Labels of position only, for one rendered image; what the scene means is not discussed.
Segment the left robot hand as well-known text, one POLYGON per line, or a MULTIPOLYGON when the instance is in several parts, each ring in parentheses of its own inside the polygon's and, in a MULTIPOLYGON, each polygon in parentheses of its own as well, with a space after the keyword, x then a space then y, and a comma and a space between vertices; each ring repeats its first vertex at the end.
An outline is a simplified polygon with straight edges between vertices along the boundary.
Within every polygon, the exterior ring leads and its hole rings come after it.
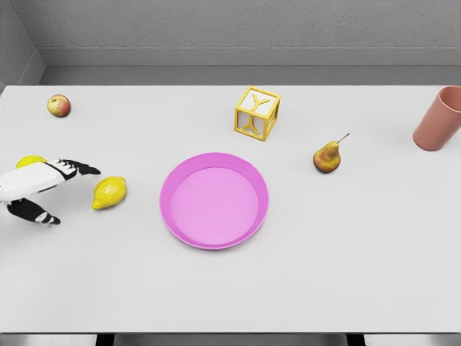
POLYGON ((97 168, 70 159, 35 162, 0 174, 0 203, 23 220, 58 225, 61 220, 32 202, 29 196, 53 189, 74 177, 99 174, 97 168))

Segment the yellow lemon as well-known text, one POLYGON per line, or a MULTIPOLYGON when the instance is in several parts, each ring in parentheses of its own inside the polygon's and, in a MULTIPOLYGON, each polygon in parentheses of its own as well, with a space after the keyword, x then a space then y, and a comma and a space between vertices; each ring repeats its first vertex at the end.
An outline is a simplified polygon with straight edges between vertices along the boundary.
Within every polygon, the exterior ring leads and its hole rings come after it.
POLYGON ((100 210, 115 206, 127 195, 127 185, 122 176, 111 176, 102 179, 94 188, 94 199, 91 207, 100 210))

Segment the pink round plate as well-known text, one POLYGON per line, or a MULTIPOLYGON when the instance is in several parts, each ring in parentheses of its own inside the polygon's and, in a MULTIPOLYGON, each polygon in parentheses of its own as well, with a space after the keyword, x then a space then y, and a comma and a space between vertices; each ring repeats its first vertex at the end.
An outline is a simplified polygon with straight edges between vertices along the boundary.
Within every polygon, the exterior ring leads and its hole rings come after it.
POLYGON ((180 241, 200 249, 226 249, 258 231, 269 208, 269 190, 246 160, 206 153, 170 172, 159 205, 166 227, 180 241))

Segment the yellow round fruit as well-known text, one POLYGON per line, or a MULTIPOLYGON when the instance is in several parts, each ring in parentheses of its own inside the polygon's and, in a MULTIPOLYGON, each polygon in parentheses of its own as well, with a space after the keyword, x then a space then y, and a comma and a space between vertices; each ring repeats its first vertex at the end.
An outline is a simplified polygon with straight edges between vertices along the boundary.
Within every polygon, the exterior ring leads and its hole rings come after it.
POLYGON ((37 155, 28 155, 28 156, 23 156, 17 163, 15 168, 22 168, 25 166, 29 166, 34 163, 44 163, 46 162, 47 159, 43 158, 42 156, 37 156, 37 155))

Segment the red yellow apple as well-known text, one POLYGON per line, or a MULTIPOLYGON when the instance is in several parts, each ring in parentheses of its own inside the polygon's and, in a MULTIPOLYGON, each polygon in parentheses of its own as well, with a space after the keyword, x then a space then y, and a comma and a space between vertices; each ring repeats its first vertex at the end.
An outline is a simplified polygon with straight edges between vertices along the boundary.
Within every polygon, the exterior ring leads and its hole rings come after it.
POLYGON ((71 111, 71 103, 66 96, 54 94, 47 101, 47 110, 56 117, 65 117, 71 111))

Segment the yellow letter block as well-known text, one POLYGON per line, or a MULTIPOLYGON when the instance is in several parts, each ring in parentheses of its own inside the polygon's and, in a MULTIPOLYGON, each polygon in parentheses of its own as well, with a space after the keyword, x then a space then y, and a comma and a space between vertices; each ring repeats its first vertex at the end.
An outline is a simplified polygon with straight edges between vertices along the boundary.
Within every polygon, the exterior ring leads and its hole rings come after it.
POLYGON ((277 121, 280 100, 278 94, 248 86, 235 106, 234 130, 265 141, 277 121))

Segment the brown yellow pear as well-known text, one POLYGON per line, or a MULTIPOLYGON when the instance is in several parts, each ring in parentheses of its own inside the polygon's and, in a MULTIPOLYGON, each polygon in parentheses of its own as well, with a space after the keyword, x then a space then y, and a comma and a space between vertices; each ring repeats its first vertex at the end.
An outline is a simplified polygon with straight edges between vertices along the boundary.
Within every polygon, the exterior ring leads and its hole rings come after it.
POLYGON ((318 149, 313 155, 313 164, 321 173, 330 173, 336 170, 341 163, 339 153, 339 143, 344 140, 349 133, 337 141, 330 141, 322 148, 318 149))

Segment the terracotta pink cup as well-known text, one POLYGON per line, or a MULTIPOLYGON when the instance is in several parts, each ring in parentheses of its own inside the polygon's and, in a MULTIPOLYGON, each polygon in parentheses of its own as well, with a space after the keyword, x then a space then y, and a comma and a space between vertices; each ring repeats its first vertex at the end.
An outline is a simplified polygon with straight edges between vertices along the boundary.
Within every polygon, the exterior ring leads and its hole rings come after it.
POLYGON ((461 129, 461 86, 445 86, 413 132, 414 143, 426 151, 442 149, 461 129))

